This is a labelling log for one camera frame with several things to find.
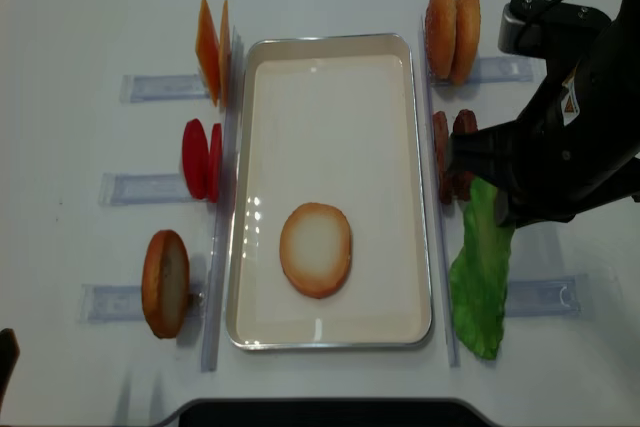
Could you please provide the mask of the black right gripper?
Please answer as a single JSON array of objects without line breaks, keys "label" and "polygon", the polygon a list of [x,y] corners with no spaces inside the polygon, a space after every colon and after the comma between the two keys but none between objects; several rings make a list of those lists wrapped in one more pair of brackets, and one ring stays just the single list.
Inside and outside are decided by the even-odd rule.
[{"label": "black right gripper", "polygon": [[448,173],[515,185],[496,193],[499,227],[568,222],[639,198],[638,26],[615,21],[580,57],[550,59],[546,67],[518,122],[452,133],[447,142]]}]

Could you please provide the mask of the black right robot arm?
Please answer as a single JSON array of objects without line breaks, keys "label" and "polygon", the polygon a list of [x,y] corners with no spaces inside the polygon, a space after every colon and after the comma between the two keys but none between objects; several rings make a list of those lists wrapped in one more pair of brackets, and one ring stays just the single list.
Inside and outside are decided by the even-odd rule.
[{"label": "black right robot arm", "polygon": [[639,0],[511,0],[498,46],[543,59],[519,116],[451,134],[445,165],[498,190],[497,225],[567,223],[639,197]]}]

